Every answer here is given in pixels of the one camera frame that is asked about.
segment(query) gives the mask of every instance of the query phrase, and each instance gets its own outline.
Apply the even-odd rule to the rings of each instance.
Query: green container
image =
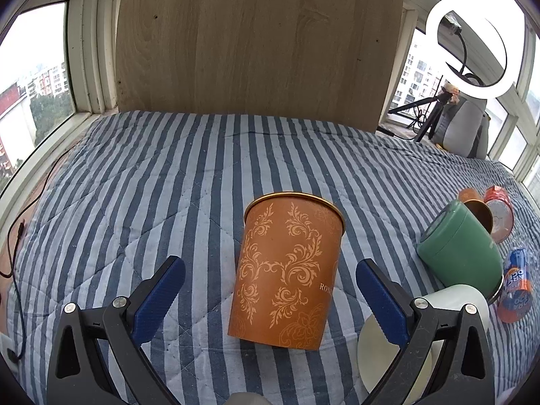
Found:
[[[445,286],[474,286],[489,299],[501,284],[503,260],[495,242],[458,200],[438,214],[416,252]]]

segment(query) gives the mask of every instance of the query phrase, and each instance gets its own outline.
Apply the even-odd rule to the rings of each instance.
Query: quilted blanket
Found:
[[[515,210],[501,253],[529,248],[538,286],[539,219],[500,163],[320,121],[140,111],[101,118],[48,185],[18,255],[28,330],[20,382],[37,403],[45,402],[64,304],[100,307],[129,295],[174,254],[186,263],[186,282],[155,338],[142,347],[181,403],[221,404],[233,392],[249,391],[274,405],[359,404],[367,392],[356,343],[371,311],[354,282],[357,262],[373,258],[414,296],[441,289],[415,245],[461,188],[493,184],[508,190]],[[346,219],[319,351],[227,335],[244,209],[280,190],[322,196]],[[538,294],[515,324],[501,323],[490,307],[497,394],[525,376],[538,347]],[[20,346],[13,289],[9,298],[8,327]],[[104,350],[120,394],[135,403]]]

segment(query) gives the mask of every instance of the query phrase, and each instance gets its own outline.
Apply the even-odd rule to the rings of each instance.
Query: white cup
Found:
[[[484,330],[489,327],[489,308],[484,296],[478,289],[469,285],[454,285],[441,289],[433,294],[428,294],[422,298],[438,309],[448,309],[460,311],[464,304],[474,304],[478,309]],[[407,396],[404,405],[416,402],[422,396],[428,384],[431,373],[435,368],[443,341],[435,341],[431,345],[431,350],[426,361],[420,370],[412,390]],[[378,384],[382,375],[398,354],[400,348],[387,341],[374,315],[370,315],[365,321],[360,336],[358,337],[358,371],[362,382],[370,393]]]

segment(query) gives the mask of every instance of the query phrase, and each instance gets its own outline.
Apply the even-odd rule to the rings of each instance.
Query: screw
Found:
[[[70,314],[75,310],[76,307],[77,305],[75,303],[68,303],[64,306],[64,312]]]
[[[115,308],[123,308],[126,305],[127,302],[128,302],[128,299],[126,299],[126,297],[116,297],[112,301],[112,305]]]
[[[419,309],[426,309],[429,303],[425,299],[414,299],[414,305]]]
[[[474,304],[467,304],[465,306],[465,310],[471,315],[474,315],[477,311],[476,306]]]

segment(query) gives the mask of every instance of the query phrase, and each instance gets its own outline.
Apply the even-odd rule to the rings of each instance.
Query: wood panel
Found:
[[[121,0],[119,109],[330,120],[374,131],[403,0]]]

